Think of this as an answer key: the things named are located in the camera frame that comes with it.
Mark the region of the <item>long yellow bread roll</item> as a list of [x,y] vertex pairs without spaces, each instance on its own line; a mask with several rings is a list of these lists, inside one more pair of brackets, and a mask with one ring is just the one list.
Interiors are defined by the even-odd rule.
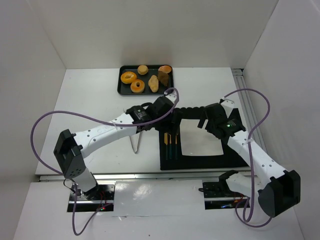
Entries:
[[156,75],[152,75],[148,81],[148,86],[153,93],[159,90],[159,80]]

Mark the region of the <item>grey metal tongs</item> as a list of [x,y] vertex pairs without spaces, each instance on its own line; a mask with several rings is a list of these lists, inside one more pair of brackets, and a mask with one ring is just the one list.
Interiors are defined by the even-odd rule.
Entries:
[[137,133],[136,135],[129,136],[130,146],[132,149],[132,152],[137,155],[140,150],[141,145],[141,139],[142,139],[143,133]]

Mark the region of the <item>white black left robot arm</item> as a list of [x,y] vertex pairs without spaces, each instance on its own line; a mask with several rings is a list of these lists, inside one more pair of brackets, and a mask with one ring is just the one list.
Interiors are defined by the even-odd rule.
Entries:
[[97,127],[71,133],[62,131],[53,154],[65,179],[77,184],[87,200],[102,191],[85,158],[96,150],[119,139],[160,127],[170,117],[179,98],[173,93],[158,97],[153,103],[135,105],[119,117]]

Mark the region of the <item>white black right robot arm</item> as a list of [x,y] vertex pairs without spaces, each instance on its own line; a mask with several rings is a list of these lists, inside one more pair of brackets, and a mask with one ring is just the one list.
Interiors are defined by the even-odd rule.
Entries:
[[198,128],[204,128],[235,151],[253,170],[258,181],[252,184],[236,170],[219,176],[223,187],[252,198],[257,194],[261,209],[276,217],[301,200],[301,177],[275,162],[253,139],[249,138],[242,121],[231,116],[237,110],[233,101],[222,99],[204,107]]

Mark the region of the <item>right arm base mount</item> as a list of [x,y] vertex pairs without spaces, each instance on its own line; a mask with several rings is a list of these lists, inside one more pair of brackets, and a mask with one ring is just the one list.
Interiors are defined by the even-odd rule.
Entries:
[[247,196],[227,190],[220,182],[203,182],[198,191],[203,193],[206,210],[243,208]]

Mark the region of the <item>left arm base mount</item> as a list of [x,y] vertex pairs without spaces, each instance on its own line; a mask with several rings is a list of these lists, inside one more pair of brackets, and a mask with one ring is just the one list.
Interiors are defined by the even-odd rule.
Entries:
[[101,184],[100,189],[88,198],[84,192],[77,188],[77,200],[75,212],[100,212],[114,211],[115,184]]

